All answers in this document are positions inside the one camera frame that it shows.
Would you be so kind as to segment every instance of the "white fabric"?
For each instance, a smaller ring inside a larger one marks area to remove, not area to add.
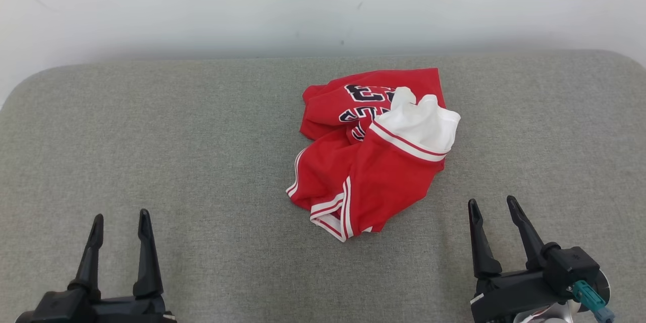
[[[425,95],[417,103],[408,87],[398,87],[390,112],[375,119],[392,134],[418,148],[438,154],[451,150],[459,121],[460,115],[440,107],[435,95]]]

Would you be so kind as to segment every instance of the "white backdrop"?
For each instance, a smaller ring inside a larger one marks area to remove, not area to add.
[[[600,48],[646,64],[646,0],[0,0],[0,104],[28,75],[126,57]]]

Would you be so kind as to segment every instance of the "gray table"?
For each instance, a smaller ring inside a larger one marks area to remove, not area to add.
[[[301,93],[351,73],[424,67],[440,69],[462,116],[446,169],[381,233],[341,243],[284,193],[309,144],[298,133]],[[41,72],[0,112],[0,312],[10,321],[65,288],[99,212],[99,287],[129,295],[146,207],[180,321],[470,321],[466,202],[478,199],[494,255],[514,270],[524,266],[505,204],[514,194],[544,240],[599,261],[619,321],[641,321],[645,98],[646,70],[604,51]]]

